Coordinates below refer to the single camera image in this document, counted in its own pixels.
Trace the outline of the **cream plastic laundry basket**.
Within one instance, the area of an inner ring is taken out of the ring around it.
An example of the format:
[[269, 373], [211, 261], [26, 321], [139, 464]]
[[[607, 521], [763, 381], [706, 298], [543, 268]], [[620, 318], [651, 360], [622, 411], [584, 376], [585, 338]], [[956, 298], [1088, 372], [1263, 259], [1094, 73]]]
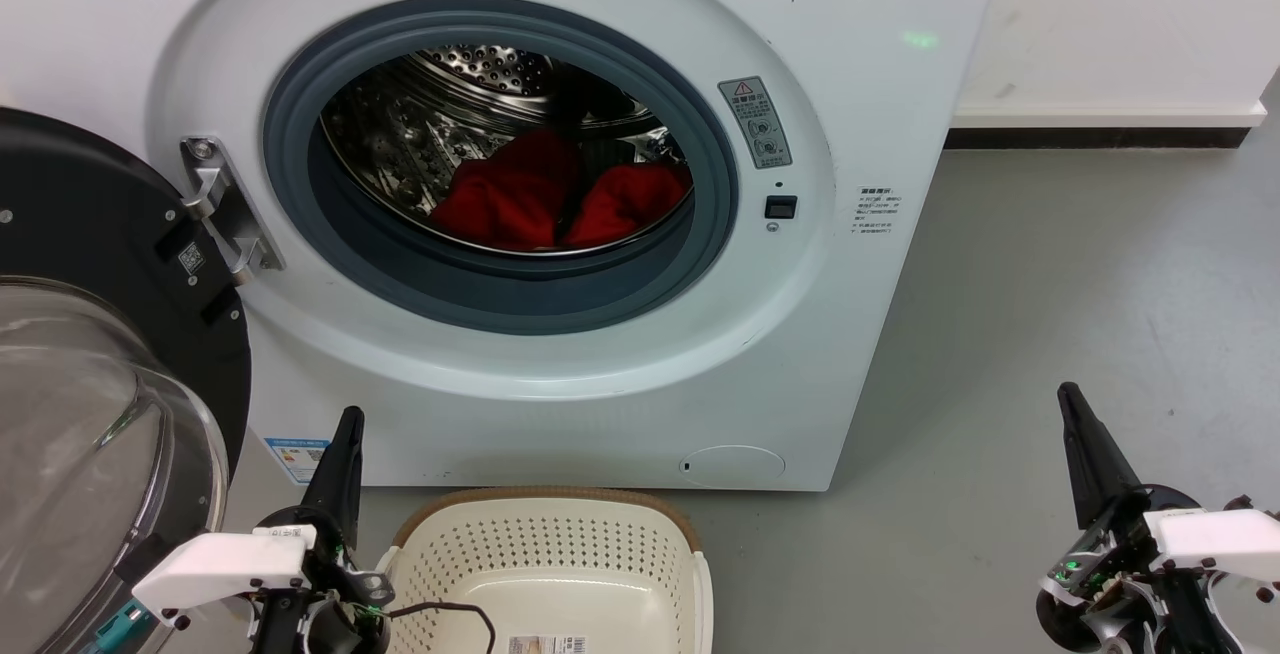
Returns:
[[586, 636], [589, 654], [713, 654], [714, 593], [691, 521], [599, 488], [452, 493], [399, 527], [387, 654], [506, 654], [512, 636]]

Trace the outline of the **grey warning sticker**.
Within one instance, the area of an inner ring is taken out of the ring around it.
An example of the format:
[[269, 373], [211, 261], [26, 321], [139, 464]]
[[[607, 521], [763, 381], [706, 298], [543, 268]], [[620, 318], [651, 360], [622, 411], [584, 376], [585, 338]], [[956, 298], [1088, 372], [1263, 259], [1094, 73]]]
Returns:
[[794, 163], [773, 99], [758, 76], [736, 77], [717, 84], [742, 133], [755, 168], [781, 168]]

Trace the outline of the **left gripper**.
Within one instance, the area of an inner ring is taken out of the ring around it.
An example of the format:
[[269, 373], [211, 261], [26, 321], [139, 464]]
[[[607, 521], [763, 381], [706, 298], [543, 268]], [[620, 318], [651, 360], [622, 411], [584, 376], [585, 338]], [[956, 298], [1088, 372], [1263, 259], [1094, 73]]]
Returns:
[[300, 506], [260, 521], [310, 525], [315, 544], [301, 573], [279, 587], [256, 586], [250, 654], [387, 654], [390, 630], [351, 554], [358, 541], [365, 413], [348, 404]]

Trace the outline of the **white front-load washing machine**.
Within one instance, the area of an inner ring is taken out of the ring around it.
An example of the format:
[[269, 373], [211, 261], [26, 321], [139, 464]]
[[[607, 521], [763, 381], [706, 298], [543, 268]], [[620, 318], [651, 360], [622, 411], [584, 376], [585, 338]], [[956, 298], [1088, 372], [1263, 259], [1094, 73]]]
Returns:
[[[372, 486], [698, 488], [708, 445], [785, 459], [771, 490], [823, 491], [933, 177], [989, 0], [516, 0], [600, 22], [695, 86], [731, 140], [733, 229], [666, 305], [591, 331], [520, 337], [436, 323], [364, 291], [294, 230], [262, 157], [284, 67], [357, 13], [410, 0], [0, 0], [0, 108], [55, 118], [189, 195], [179, 145], [215, 136], [283, 273], [237, 285], [246, 435], [332, 440], [366, 416]], [[794, 163], [755, 168], [718, 90], [758, 76]], [[892, 233], [851, 233], [890, 186]], [[792, 220], [763, 216], [795, 195]]]

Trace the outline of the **black baseboard strip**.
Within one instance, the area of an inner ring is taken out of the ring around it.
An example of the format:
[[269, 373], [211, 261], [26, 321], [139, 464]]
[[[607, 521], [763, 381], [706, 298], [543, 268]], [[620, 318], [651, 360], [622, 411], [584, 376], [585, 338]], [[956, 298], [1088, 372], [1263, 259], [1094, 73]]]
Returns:
[[1240, 148], [1252, 127], [954, 127], [946, 151]]

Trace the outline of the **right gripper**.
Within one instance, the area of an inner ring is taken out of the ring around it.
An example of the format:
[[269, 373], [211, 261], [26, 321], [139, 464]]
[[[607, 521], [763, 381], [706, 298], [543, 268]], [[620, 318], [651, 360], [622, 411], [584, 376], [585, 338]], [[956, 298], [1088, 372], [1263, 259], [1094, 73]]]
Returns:
[[1162, 554], [1151, 516], [1199, 514], [1188, 495], [1142, 485], [1075, 381], [1057, 389], [1080, 538], [1036, 598], [1041, 628], [1075, 654], [1244, 654], [1213, 604], [1216, 561]]

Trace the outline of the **white text label sticker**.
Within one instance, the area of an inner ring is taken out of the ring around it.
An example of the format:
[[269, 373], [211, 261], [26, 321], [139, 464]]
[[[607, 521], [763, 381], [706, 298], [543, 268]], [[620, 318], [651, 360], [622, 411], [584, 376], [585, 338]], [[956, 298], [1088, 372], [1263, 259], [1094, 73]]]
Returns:
[[860, 186], [852, 216], [851, 233], [879, 235], [892, 233], [902, 198], [890, 186]]

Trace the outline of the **grey rubber door gasket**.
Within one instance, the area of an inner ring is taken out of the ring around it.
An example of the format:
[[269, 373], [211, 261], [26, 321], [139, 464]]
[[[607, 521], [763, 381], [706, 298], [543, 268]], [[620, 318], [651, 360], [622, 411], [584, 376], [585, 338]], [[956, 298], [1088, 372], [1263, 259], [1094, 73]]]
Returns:
[[[550, 259], [452, 244], [374, 203], [323, 145], [323, 106], [362, 72], [449, 35], [531, 45], [653, 104], [692, 166], [691, 202], [636, 243]], [[278, 77], [262, 157], [294, 230], [349, 282], [428, 320], [520, 337], [598, 330], [675, 299], [716, 262], [739, 203], [731, 140], [681, 72], [600, 22], [516, 0], [389, 3], [326, 29]]]

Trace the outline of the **round filter cover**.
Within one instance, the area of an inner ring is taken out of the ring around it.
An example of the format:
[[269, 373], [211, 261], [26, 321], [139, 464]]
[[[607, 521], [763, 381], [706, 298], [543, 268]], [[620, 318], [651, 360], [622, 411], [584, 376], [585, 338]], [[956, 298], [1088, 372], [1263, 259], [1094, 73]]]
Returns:
[[785, 468], [782, 457], [759, 445], [708, 445], [682, 458], [678, 472], [699, 488], [771, 490]]

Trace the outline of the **red garment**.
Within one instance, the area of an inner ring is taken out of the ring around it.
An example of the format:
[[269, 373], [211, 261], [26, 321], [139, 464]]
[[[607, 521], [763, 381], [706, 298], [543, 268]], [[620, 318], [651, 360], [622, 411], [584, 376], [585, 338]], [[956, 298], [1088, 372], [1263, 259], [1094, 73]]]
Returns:
[[461, 163], [428, 221], [495, 250], [588, 250], [657, 224], [691, 189], [681, 163], [628, 163], [589, 177], [580, 145], [543, 129]]

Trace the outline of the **steel washing machine drum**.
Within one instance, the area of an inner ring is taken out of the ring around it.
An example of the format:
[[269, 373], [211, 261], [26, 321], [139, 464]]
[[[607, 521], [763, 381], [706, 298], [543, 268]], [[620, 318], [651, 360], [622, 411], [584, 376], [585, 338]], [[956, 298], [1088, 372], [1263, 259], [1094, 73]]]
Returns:
[[335, 157], [370, 198], [465, 250], [524, 259], [602, 253], [648, 238], [694, 198], [692, 180], [691, 192], [657, 224], [588, 250], [495, 250], [433, 229], [428, 216], [445, 198], [461, 163], [489, 157], [532, 131], [554, 131], [580, 145], [589, 177], [628, 163], [689, 166], [668, 127], [621, 86], [511, 45], [435, 45], [380, 63], [329, 99], [320, 125]]

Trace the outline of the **metal door hinge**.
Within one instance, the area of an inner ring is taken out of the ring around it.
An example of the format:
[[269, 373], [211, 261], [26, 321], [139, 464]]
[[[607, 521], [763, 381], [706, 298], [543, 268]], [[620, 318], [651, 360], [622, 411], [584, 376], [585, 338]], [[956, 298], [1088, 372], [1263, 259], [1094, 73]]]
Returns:
[[186, 136], [179, 152], [189, 184], [184, 207], [210, 230], [236, 284], [246, 285], [264, 273], [283, 273], [285, 259], [220, 140]]

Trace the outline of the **blue energy label sticker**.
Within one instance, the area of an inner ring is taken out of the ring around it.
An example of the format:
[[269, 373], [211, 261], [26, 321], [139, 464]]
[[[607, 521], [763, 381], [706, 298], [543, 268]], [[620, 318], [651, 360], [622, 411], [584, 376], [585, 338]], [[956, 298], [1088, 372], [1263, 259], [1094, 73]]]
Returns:
[[296, 439], [296, 436], [265, 436], [264, 443], [291, 480], [300, 486], [311, 484], [330, 444], [326, 439]]

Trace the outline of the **black washer door with glass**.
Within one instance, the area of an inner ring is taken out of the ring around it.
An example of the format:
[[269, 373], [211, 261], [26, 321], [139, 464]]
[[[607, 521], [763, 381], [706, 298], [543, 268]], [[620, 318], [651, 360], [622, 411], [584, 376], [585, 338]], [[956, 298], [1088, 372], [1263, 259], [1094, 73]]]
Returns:
[[147, 566], [220, 526], [250, 390], [237, 285], [178, 189], [0, 108], [0, 654], [82, 654]]

